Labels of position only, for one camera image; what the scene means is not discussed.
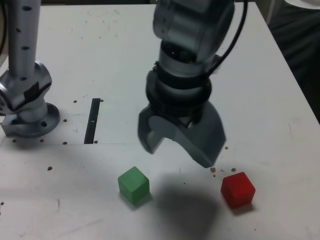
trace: green cube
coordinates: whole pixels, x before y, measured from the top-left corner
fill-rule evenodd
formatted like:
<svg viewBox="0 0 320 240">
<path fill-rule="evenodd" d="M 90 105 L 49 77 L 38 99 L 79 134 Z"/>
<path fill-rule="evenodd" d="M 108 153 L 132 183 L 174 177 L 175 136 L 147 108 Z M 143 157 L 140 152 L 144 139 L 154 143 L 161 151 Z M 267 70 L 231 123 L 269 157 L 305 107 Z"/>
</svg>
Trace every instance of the green cube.
<svg viewBox="0 0 320 240">
<path fill-rule="evenodd" d="M 149 179 L 135 166 L 118 177 L 120 193 L 136 204 L 150 192 Z"/>
</svg>

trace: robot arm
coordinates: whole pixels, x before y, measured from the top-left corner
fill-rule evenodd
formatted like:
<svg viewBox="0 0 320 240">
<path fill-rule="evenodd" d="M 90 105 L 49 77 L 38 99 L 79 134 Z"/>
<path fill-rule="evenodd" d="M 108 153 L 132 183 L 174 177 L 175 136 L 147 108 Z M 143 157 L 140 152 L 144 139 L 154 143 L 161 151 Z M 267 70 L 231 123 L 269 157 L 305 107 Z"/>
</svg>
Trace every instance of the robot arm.
<svg viewBox="0 0 320 240">
<path fill-rule="evenodd" d="M 52 84 L 46 67 L 36 61 L 41 0 L 8 1 L 9 68 L 0 78 L 1 126 L 7 136 L 35 138 L 52 131 L 59 110 L 44 96 Z"/>
<path fill-rule="evenodd" d="M 209 76 L 236 43 L 247 11 L 227 52 L 216 56 L 234 14 L 232 0 L 159 0 L 153 31 L 162 39 L 159 59 L 147 76 L 149 105 L 139 115 L 138 136 L 153 154 L 163 138 L 179 143 L 205 168 L 225 141 L 220 117 L 208 101 Z"/>
</svg>

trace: white table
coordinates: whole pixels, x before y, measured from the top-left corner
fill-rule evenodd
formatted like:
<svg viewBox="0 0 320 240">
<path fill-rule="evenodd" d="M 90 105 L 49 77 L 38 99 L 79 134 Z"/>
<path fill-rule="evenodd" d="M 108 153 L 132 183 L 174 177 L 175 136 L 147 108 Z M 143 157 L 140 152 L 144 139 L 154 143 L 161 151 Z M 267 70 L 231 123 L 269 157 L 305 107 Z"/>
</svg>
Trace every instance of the white table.
<svg viewBox="0 0 320 240">
<path fill-rule="evenodd" d="M 220 54 L 239 24 L 243 6 L 235 6 Z M 320 127 L 255 3 L 211 76 L 210 101 L 228 146 L 216 177 L 171 140 L 154 155 L 144 151 L 137 122 L 160 47 L 154 7 L 41 8 L 37 59 L 51 73 L 45 98 L 60 109 L 61 122 L 44 137 L 16 143 L 0 130 L 0 239 L 319 239 Z M 92 98 L 104 100 L 98 144 L 84 145 Z M 118 189 L 118 176 L 133 166 L 150 180 L 152 200 L 139 208 Z M 256 188 L 252 210 L 233 212 L 221 196 L 232 168 Z"/>
</svg>

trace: cube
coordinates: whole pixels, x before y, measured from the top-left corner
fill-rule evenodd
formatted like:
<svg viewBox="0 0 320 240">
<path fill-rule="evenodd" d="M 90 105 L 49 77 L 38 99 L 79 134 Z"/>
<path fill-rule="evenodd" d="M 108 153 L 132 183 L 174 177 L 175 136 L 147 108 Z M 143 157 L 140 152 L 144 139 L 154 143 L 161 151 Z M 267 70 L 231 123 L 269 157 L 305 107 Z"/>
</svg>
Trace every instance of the cube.
<svg viewBox="0 0 320 240">
<path fill-rule="evenodd" d="M 118 177 L 120 193 L 133 205 L 150 192 L 149 179 L 135 166 Z"/>
<path fill-rule="evenodd" d="M 250 204 L 256 189 L 244 172 L 227 176 L 222 181 L 221 193 L 231 209 Z"/>
</svg>

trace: cloth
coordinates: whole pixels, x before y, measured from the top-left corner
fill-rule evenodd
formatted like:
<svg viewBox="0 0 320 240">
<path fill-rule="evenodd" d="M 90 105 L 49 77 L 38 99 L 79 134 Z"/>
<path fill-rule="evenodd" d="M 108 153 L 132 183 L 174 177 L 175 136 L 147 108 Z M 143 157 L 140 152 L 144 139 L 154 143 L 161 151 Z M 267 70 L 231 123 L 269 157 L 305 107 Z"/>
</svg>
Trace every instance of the cloth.
<svg viewBox="0 0 320 240">
<path fill-rule="evenodd" d="M 320 10 L 285 2 L 268 26 L 320 122 Z"/>
</svg>

